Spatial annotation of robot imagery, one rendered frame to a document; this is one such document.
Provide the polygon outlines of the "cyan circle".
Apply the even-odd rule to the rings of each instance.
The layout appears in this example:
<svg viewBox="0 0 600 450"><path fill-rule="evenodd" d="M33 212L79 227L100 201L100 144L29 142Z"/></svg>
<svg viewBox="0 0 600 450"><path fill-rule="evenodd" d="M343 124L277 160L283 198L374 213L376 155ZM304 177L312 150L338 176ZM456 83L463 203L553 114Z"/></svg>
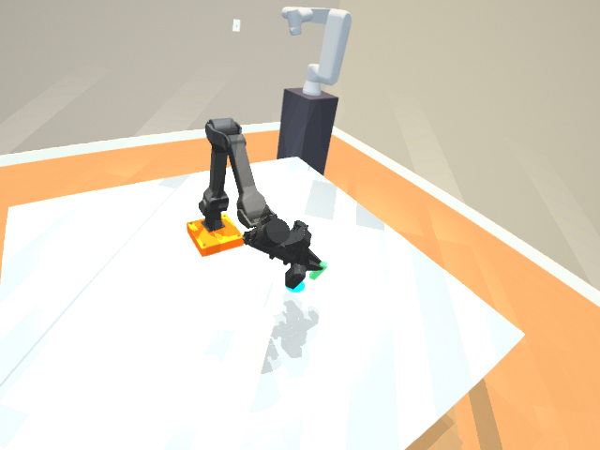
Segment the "cyan circle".
<svg viewBox="0 0 600 450"><path fill-rule="evenodd" d="M294 290L291 290L288 288L286 288L286 289L292 293L300 293L305 289L305 284L304 284L304 282L301 282Z"/></svg>

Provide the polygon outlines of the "green rectangular post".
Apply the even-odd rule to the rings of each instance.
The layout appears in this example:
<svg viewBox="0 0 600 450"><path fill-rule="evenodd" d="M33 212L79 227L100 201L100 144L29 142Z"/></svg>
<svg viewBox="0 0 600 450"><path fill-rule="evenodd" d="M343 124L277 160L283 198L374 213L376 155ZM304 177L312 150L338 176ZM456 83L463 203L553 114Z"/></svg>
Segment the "green rectangular post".
<svg viewBox="0 0 600 450"><path fill-rule="evenodd" d="M322 271L312 271L309 274L309 279L315 280L328 267L328 264L327 264L327 262L322 261L320 263L320 266L323 267L323 270Z"/></svg>

